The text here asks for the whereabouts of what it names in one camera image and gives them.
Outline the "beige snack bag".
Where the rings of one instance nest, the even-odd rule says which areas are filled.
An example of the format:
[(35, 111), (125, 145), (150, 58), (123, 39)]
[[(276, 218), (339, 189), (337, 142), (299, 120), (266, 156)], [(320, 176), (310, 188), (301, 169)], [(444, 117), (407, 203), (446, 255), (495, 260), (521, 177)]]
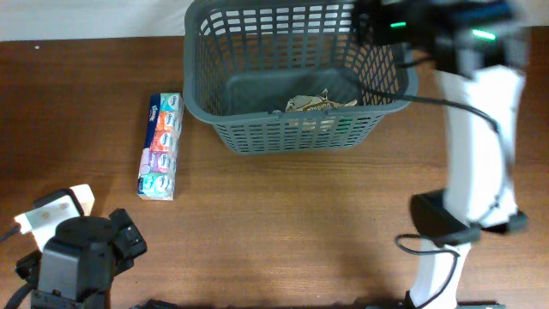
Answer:
[(78, 203), (81, 205), (84, 215), (91, 215), (95, 197), (90, 185), (74, 185), (70, 189), (73, 191)]
[[(297, 95), (287, 102), (285, 112), (317, 112), (358, 105), (357, 100), (351, 100), (347, 103), (334, 102), (329, 99), (328, 95), (329, 91), (326, 88), (316, 96)], [(291, 127), (300, 126), (302, 131), (314, 131), (315, 129), (327, 131), (334, 126), (335, 118), (328, 117), (326, 119), (321, 119), (320, 124), (317, 124), (317, 119), (305, 119), (302, 123), (300, 123), (297, 119), (291, 119), (287, 123)]]

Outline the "colourful tissue pack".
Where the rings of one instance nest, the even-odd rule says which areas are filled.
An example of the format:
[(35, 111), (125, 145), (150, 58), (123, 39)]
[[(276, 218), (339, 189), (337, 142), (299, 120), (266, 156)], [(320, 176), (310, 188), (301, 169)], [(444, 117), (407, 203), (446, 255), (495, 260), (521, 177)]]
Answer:
[(137, 177), (137, 194), (141, 199), (171, 201), (174, 198), (183, 115), (184, 101), (180, 93), (151, 95)]

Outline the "green lidded seasoning jar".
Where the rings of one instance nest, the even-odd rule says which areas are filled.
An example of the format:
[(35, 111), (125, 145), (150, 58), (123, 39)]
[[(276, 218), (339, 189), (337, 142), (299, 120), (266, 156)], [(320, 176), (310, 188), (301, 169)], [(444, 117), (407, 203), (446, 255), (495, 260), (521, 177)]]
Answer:
[(331, 142), (333, 144), (343, 144), (349, 135), (349, 131), (353, 128), (353, 120), (351, 118), (340, 118), (334, 128), (334, 133)]

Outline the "grey plastic basket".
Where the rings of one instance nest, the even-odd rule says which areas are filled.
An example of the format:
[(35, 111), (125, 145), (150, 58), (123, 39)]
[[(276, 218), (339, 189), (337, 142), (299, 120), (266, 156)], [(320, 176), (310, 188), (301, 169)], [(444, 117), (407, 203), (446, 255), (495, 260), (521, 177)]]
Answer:
[[(407, 106), (418, 91), (412, 57), (403, 45), (359, 45), (350, 1), (200, 0), (186, 11), (184, 102), (242, 154), (350, 148), (381, 119)], [(324, 89), (338, 103), (317, 112), (285, 112), (297, 95)], [(335, 118), (327, 131), (302, 131), (288, 121)], [(340, 118), (353, 128), (331, 142)]]

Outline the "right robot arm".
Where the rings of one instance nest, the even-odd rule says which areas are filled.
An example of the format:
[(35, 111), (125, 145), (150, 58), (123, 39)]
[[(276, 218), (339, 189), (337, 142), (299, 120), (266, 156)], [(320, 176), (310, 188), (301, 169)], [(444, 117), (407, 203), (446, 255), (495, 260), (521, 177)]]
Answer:
[(410, 200), (419, 268), (405, 308), (455, 308), (463, 266), (482, 233), (524, 230), (512, 169), (528, 41), (507, 1), (358, 1), (360, 44), (404, 44), (433, 63), (446, 109), (448, 183)]

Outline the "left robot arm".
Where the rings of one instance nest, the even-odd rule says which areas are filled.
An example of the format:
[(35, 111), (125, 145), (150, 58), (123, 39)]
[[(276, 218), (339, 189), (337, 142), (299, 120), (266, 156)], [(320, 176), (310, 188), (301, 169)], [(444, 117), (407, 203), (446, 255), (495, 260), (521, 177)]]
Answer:
[(32, 308), (109, 308), (114, 277), (147, 250), (125, 209), (107, 218), (70, 218), (57, 225), (43, 250), (17, 261), (15, 273), (24, 284), (5, 306), (19, 308), (29, 298)]

